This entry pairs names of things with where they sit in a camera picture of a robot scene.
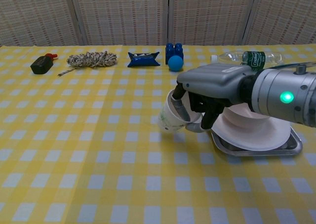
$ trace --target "blue package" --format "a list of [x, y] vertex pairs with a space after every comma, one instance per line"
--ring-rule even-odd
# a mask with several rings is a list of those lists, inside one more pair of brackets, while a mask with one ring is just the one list
[[128, 52], [128, 56], [130, 58], [130, 63], [128, 67], [135, 66], [160, 66], [159, 63], [156, 62], [156, 57], [159, 52], [155, 53], [130, 53]]

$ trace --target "green bottle label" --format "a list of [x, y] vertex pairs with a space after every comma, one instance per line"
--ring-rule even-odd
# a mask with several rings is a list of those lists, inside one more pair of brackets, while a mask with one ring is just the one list
[[266, 62], [266, 55], [264, 52], [247, 51], [247, 65], [251, 67], [253, 71], [261, 70]]

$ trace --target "paper cup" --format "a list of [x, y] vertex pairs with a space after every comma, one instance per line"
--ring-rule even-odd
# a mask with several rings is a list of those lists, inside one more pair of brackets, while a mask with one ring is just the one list
[[171, 90], [167, 96], [167, 100], [164, 103], [163, 108], [161, 109], [159, 116], [158, 116], [158, 125], [160, 129], [167, 133], [174, 133], [177, 130], [184, 127], [186, 124], [193, 123], [198, 120], [201, 116], [201, 113], [196, 113], [191, 110], [190, 108], [190, 100], [189, 95], [186, 92], [182, 97], [182, 103], [185, 106], [190, 120], [185, 121], [183, 120], [180, 115], [177, 113], [176, 109], [174, 108], [171, 102], [171, 96], [174, 90]]

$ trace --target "white rope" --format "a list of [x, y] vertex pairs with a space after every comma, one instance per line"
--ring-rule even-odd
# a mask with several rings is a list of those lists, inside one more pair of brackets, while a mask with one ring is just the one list
[[113, 66], [117, 62], [117, 55], [105, 52], [87, 52], [86, 54], [70, 55], [67, 63], [72, 67], [67, 71], [59, 73], [58, 76], [65, 75], [75, 69], [84, 67], [106, 67]]

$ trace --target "green led indicator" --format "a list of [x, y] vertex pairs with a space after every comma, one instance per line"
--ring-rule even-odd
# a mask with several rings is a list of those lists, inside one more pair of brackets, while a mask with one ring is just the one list
[[280, 100], [282, 103], [284, 104], [288, 104], [291, 103], [294, 100], [294, 95], [292, 92], [290, 91], [284, 91], [282, 92], [282, 94], [280, 95]]

